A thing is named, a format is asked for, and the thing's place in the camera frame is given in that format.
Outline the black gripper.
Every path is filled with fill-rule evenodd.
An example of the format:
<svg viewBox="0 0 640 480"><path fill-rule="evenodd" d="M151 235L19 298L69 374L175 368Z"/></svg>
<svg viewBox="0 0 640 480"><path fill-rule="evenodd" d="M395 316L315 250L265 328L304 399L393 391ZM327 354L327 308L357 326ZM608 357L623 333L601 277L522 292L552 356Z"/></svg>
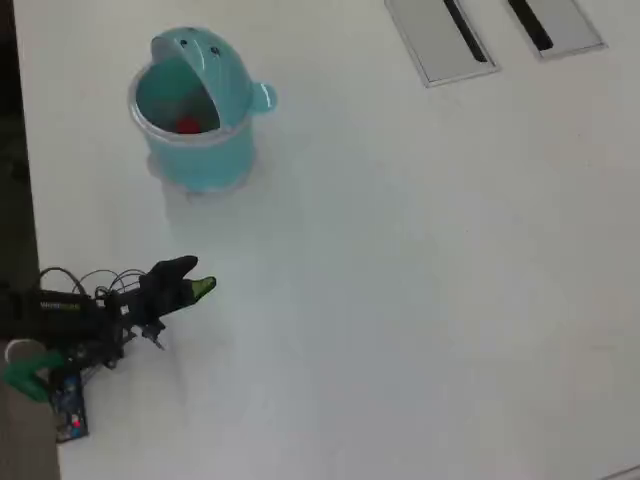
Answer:
<svg viewBox="0 0 640 480"><path fill-rule="evenodd" d="M170 309L195 305L217 285L213 276L199 280L186 278L197 263L194 255L160 261L142 276L142 285L126 291L111 291L107 295L107 311L112 320L123 329L164 330L166 325L161 318Z"/></svg>

